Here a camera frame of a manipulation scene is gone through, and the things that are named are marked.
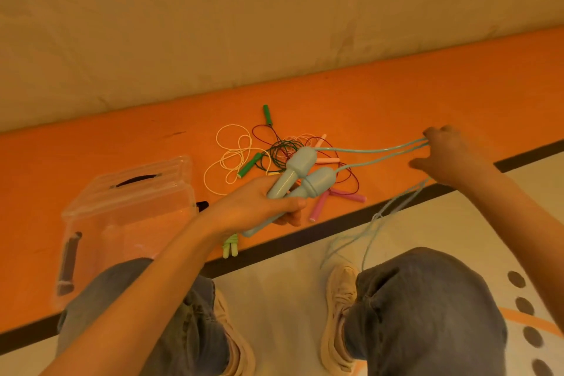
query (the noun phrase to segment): hand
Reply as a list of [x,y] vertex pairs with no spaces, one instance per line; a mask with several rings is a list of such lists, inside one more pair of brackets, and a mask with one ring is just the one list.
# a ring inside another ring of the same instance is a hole
[[484,175],[499,173],[492,163],[472,151],[452,126],[440,130],[427,128],[423,135],[429,140],[431,154],[428,158],[412,159],[409,165],[437,182],[460,190]]
[[262,176],[249,181],[202,212],[207,223],[222,237],[258,226],[269,217],[285,213],[274,223],[300,226],[301,210],[307,205],[303,198],[269,199],[267,192],[278,176]]

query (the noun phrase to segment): wall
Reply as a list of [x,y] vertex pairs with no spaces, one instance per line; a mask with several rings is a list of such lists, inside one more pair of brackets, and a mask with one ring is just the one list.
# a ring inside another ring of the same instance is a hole
[[0,130],[564,23],[564,0],[0,0]]

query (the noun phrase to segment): forearm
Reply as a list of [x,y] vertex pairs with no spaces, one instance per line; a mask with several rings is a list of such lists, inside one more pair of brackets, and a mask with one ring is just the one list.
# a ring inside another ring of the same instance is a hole
[[564,225],[497,171],[460,190],[515,255],[564,330]]
[[138,375],[215,245],[209,230],[190,223],[42,375]]

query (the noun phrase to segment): person's left hand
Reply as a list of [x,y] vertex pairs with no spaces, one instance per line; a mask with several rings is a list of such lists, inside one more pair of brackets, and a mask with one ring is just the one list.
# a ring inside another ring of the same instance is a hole
[[269,199],[267,192],[278,180],[278,176],[262,176],[249,181],[204,210],[199,217],[222,237],[243,232],[258,226],[269,217],[285,213],[274,223],[300,226],[301,210],[307,205],[303,198]]

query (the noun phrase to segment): jeans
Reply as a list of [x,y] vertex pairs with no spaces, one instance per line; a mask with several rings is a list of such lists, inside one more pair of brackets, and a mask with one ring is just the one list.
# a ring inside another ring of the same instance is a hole
[[[150,263],[139,258],[113,266],[70,302],[59,323],[57,354]],[[413,249],[361,272],[356,288],[343,337],[353,358],[367,360],[370,376],[505,374],[504,319],[482,277],[457,259]],[[142,375],[222,373],[229,346],[214,318],[213,301],[212,280],[199,277],[166,326]]]

